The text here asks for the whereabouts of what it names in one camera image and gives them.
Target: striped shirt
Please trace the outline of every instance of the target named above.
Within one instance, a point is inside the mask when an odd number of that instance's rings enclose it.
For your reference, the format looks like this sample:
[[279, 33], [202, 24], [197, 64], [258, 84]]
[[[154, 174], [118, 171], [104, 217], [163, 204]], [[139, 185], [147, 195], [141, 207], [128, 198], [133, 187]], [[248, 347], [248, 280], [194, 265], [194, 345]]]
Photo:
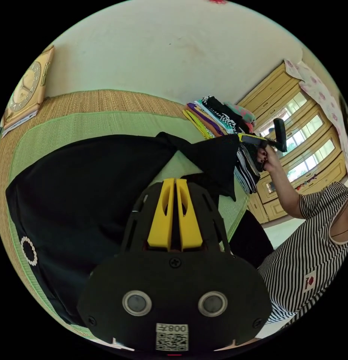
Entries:
[[292, 317], [290, 325], [319, 300], [348, 253], [348, 241], [335, 243], [330, 228], [348, 202], [348, 187], [334, 182], [323, 190], [300, 196], [306, 219], [258, 268], [272, 303], [267, 324]]

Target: glass panel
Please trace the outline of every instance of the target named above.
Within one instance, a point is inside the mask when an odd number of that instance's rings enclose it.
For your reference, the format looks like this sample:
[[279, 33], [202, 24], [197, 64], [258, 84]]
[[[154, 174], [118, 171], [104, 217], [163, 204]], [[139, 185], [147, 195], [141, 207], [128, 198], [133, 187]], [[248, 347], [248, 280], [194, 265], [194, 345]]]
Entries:
[[[288, 174], [287, 178], [289, 179], [290, 183], [297, 180], [300, 176], [305, 175], [315, 166], [317, 166], [321, 161], [329, 156], [329, 154], [335, 149], [334, 143], [332, 140], [328, 140], [319, 150], [317, 150], [313, 155], [308, 157], [305, 161], [300, 163], [299, 165], [295, 166], [291, 169]], [[275, 186], [273, 182], [266, 184], [267, 190], [270, 193], [275, 191]]]
[[291, 115], [298, 111], [305, 103], [307, 99], [303, 93], [297, 93], [284, 107], [277, 111], [269, 120], [261, 126], [257, 133], [260, 133], [262, 136], [269, 135], [274, 131], [274, 119], [279, 117], [286, 121]]
[[312, 134], [314, 134], [315, 131], [318, 130], [323, 124], [324, 124], [324, 122], [322, 121], [320, 116], [315, 115], [309, 123], [307, 123], [297, 133], [295, 133], [293, 136], [289, 137], [286, 140], [287, 151], [285, 153], [282, 153], [281, 151], [277, 151], [279, 158], [281, 159], [282, 157], [287, 155], [289, 152], [296, 149], [305, 140], [307, 140]]

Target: clock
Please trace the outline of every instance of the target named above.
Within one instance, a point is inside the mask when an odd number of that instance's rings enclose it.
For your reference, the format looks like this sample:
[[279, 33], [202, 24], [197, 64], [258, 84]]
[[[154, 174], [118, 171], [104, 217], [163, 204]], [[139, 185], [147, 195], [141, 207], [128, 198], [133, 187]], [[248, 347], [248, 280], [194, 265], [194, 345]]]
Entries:
[[4, 113], [4, 129], [36, 115], [44, 100], [45, 84], [54, 46], [49, 46], [31, 64], [10, 97]]

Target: fingers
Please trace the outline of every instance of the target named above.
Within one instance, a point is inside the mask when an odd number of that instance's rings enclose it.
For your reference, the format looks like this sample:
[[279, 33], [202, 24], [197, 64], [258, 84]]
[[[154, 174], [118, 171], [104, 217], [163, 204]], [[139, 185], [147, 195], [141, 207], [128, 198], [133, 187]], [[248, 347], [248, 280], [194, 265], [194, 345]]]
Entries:
[[267, 145], [265, 150], [268, 154], [275, 154], [275, 150], [270, 145]]
[[265, 161], [267, 161], [267, 153], [264, 149], [258, 149], [257, 151], [257, 161], [264, 163]]
[[266, 156], [266, 151], [265, 151], [264, 149], [262, 149], [262, 148], [259, 148], [259, 149], [257, 150], [257, 153], [258, 153], [258, 154], [261, 154], [261, 155], [263, 155], [263, 156]]

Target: yellow cloth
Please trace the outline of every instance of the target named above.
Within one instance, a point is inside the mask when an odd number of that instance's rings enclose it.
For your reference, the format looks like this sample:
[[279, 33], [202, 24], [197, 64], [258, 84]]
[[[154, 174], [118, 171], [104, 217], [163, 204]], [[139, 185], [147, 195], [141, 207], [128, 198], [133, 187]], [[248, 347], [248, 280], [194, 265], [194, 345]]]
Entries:
[[183, 110], [182, 113], [188, 120], [190, 120], [194, 124], [194, 126], [199, 130], [201, 135], [203, 135], [206, 140], [212, 138], [203, 123], [193, 113], [187, 110]]

